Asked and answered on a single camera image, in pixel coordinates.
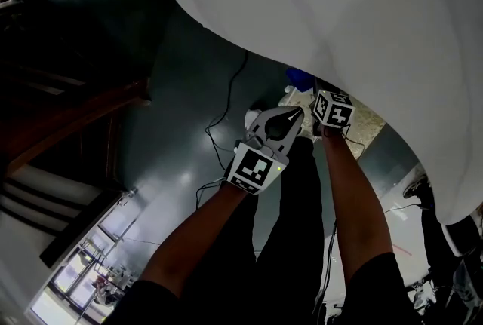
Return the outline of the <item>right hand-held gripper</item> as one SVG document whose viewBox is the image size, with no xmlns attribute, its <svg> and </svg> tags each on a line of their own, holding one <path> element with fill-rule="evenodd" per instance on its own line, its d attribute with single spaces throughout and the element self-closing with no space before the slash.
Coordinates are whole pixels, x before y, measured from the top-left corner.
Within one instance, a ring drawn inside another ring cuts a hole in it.
<svg viewBox="0 0 483 325">
<path fill-rule="evenodd" d="M 321 126 L 343 130 L 350 125 L 355 106 L 348 95 L 322 89 L 314 90 L 313 94 L 314 100 L 309 106 L 313 136 L 321 136 Z"/>
</svg>

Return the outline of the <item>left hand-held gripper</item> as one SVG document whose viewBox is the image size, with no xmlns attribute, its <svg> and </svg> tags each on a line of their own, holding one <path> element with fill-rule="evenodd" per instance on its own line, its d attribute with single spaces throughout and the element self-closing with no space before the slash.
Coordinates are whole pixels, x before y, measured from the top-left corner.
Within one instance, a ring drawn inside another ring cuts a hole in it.
<svg viewBox="0 0 483 325">
<path fill-rule="evenodd" d="M 259 116 L 259 126 L 249 130 L 235 147 L 226 181 L 258 195 L 286 169 L 288 152 L 300 132 L 304 111 L 299 106 L 278 106 Z"/>
</svg>

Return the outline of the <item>beige patterned mat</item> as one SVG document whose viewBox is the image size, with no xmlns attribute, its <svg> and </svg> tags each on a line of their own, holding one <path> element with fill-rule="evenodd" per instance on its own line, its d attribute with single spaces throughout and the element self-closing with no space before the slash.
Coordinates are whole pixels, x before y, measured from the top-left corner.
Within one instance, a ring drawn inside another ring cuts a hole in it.
<svg viewBox="0 0 483 325">
<path fill-rule="evenodd" d="M 355 97 L 350 96 L 349 98 L 355 106 L 355 111 L 351 118 L 350 128 L 344 130 L 344 133 L 347 135 L 346 143 L 353 156 L 359 159 L 386 122 Z M 285 88 L 285 95 L 278 102 L 280 106 L 300 106 L 303 109 L 304 119 L 299 135 L 308 137 L 313 142 L 320 139 L 320 136 L 316 136 L 312 132 L 315 125 L 315 119 L 311 115 L 312 103 L 314 101 L 315 94 L 312 90 L 300 92 L 295 87 L 289 85 Z"/>
</svg>

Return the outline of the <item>blue wiping cloth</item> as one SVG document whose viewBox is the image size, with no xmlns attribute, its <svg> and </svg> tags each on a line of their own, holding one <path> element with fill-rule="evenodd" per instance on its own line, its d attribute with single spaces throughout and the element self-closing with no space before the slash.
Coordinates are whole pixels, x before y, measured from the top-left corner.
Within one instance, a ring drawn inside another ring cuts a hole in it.
<svg viewBox="0 0 483 325">
<path fill-rule="evenodd" d="M 297 68 L 287 68 L 286 76 L 288 77 L 292 86 L 298 89 L 299 92 L 307 92 L 312 90 L 315 86 L 315 77 L 308 72 Z"/>
</svg>

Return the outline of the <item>person's left forearm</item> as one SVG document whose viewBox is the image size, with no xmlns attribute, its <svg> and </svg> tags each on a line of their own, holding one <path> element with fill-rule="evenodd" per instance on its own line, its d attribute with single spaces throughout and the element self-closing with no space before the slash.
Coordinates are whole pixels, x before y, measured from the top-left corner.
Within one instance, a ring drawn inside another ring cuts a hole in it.
<svg viewBox="0 0 483 325">
<path fill-rule="evenodd" d="M 248 193 L 225 184 L 159 245 L 140 279 L 179 297 L 189 276 Z"/>
</svg>

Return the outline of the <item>person's right forearm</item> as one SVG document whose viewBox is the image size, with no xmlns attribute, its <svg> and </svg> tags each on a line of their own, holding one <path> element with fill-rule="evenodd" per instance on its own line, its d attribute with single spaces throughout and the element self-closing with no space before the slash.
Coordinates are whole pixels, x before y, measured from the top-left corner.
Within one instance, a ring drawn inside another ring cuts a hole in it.
<svg viewBox="0 0 483 325">
<path fill-rule="evenodd" d="M 342 132 L 323 127 L 321 135 L 331 181 L 344 279 L 349 283 L 366 262 L 391 252 L 392 241 L 379 199 Z"/>
</svg>

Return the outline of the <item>person's left white shoe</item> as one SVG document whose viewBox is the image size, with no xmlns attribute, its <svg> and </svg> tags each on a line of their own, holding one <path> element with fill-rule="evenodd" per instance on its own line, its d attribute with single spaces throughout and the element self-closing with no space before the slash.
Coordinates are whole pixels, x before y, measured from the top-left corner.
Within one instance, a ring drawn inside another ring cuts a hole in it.
<svg viewBox="0 0 483 325">
<path fill-rule="evenodd" d="M 259 109 L 249 109 L 245 113 L 245 130 L 254 130 L 259 126 L 258 118 L 263 112 Z"/>
</svg>

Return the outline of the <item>person's black trousers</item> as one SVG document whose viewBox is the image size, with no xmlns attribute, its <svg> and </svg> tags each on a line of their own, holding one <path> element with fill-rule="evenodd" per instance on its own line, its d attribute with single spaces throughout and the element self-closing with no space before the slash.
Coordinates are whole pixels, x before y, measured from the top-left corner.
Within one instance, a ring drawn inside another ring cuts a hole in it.
<svg viewBox="0 0 483 325">
<path fill-rule="evenodd" d="M 182 325 L 309 325 L 323 270 L 321 184 L 312 140 L 298 137 L 281 174 L 279 215 L 260 254 L 258 198 L 247 195 L 180 298 Z"/>
</svg>

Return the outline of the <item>person's black shirt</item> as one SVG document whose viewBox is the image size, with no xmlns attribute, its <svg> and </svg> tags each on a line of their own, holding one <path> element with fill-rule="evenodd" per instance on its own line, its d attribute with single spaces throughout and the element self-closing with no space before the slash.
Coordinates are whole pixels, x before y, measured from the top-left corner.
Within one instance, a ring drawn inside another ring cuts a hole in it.
<svg viewBox="0 0 483 325">
<path fill-rule="evenodd" d="M 315 319 L 311 308 L 282 300 L 195 308 L 158 284 L 138 281 L 103 325 L 315 325 Z M 422 325 L 393 253 L 374 257 L 353 275 L 335 325 Z"/>
</svg>

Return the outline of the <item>cluttered metal rack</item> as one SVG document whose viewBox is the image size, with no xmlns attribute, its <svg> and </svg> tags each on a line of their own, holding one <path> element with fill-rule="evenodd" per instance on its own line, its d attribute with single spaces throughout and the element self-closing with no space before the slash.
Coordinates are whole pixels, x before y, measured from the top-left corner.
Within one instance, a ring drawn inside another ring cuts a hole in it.
<svg viewBox="0 0 483 325">
<path fill-rule="evenodd" d="M 429 272 L 406 291 L 422 325 L 483 325 L 483 251 L 467 253 L 450 284 L 437 285 Z"/>
</svg>

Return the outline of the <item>wooden staircase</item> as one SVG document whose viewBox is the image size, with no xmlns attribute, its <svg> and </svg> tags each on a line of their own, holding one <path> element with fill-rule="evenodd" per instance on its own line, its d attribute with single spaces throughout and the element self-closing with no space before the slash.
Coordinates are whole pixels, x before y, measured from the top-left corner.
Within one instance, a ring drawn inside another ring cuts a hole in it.
<svg viewBox="0 0 483 325">
<path fill-rule="evenodd" d="M 0 216 L 47 236 L 47 268 L 124 194 L 120 120 L 149 102 L 148 82 L 100 43 L 67 38 L 48 7 L 0 3 Z"/>
</svg>

